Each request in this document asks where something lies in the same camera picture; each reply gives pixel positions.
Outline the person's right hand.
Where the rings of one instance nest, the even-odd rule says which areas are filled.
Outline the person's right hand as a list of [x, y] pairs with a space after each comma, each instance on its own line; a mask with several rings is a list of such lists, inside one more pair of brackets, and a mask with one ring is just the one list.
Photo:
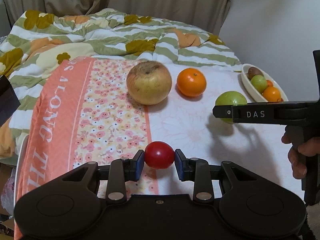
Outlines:
[[294, 148], [291, 148], [288, 152], [287, 157], [291, 164], [293, 177], [295, 179], [303, 179], [307, 174], [306, 165], [303, 164], [299, 159], [300, 154], [306, 157], [313, 157], [319, 153], [320, 153], [319, 137], [311, 138], [307, 142], [299, 145], [297, 150], [295, 150]]

